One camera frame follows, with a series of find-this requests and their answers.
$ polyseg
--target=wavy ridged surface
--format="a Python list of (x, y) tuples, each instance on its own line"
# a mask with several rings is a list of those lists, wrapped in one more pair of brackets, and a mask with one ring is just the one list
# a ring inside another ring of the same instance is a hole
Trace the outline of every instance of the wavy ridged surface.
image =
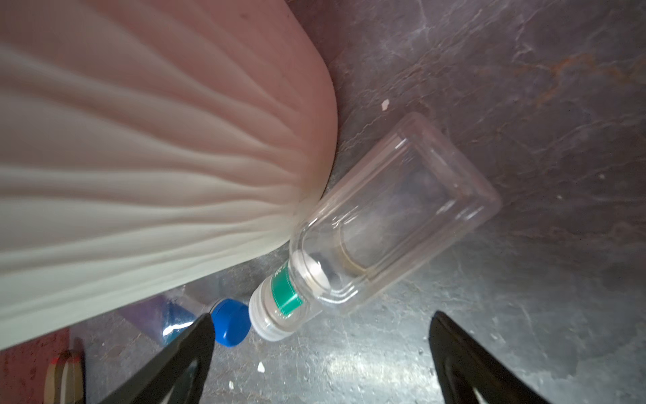
[(283, 0), (0, 6), (0, 348), (273, 250), (334, 155)]

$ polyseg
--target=gray marble surface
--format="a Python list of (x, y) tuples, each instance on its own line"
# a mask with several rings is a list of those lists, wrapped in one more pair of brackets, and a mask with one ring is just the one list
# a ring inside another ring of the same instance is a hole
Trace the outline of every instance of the gray marble surface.
[[(441, 403), (426, 340), (436, 310), (555, 404), (646, 402), (646, 3), (289, 5), (335, 83), (330, 184), (419, 111), (505, 204), (354, 314), (216, 348), (202, 402)], [(190, 288), (249, 297), (286, 258), (283, 247)], [(159, 350), (115, 313), (72, 331), (90, 404)]]

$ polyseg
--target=green seal strip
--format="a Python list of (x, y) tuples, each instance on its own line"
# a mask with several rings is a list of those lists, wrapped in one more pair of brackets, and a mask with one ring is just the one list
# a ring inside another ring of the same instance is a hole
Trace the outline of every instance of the green seal strip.
[(285, 317), (303, 304), (289, 280), (286, 263), (271, 278), (271, 294), (274, 296), (274, 302), (276, 302), (278, 309)]

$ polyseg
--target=bottle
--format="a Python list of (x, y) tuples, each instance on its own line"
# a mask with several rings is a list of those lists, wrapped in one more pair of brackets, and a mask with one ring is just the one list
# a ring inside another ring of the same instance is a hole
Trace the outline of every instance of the bottle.
[(161, 346), (168, 345), (201, 313), (210, 313), (215, 340), (228, 348), (240, 344), (249, 333), (248, 307), (233, 299), (202, 304), (183, 291), (169, 291), (124, 306), (119, 314)]
[(426, 118), (405, 116), (295, 231), (249, 316), (281, 340), (322, 310), (352, 311), (494, 216), (491, 184)]

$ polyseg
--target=label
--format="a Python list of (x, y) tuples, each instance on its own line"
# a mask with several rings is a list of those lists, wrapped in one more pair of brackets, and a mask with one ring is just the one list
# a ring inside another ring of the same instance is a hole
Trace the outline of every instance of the label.
[(285, 317), (288, 317), (303, 304), (303, 300), (300, 299), (296, 290), (294, 290), (294, 286), (291, 284), (291, 279), (289, 279), (287, 263), (276, 271), (271, 278), (271, 294), (274, 297), (274, 302), (276, 302), (278, 309)]

